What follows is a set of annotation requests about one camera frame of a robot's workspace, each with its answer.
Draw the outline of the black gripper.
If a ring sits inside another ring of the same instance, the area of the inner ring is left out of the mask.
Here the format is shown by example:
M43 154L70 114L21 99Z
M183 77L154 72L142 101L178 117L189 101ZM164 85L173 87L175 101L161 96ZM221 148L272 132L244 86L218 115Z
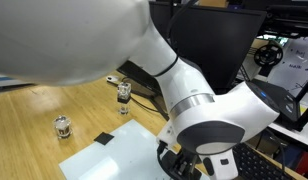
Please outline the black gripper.
M198 156L186 150L177 154L168 150L159 157L161 168L172 180L200 180L202 173L195 168L197 163Z

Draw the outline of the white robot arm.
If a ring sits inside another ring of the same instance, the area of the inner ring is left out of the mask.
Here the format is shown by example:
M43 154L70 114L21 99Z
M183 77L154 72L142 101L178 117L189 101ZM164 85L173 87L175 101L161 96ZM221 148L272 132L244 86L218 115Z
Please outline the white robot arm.
M215 180L237 177L233 147L279 115L251 82L216 94L158 32L149 0L0 0L0 74L68 86L114 70L158 82L169 115L159 143L179 144Z

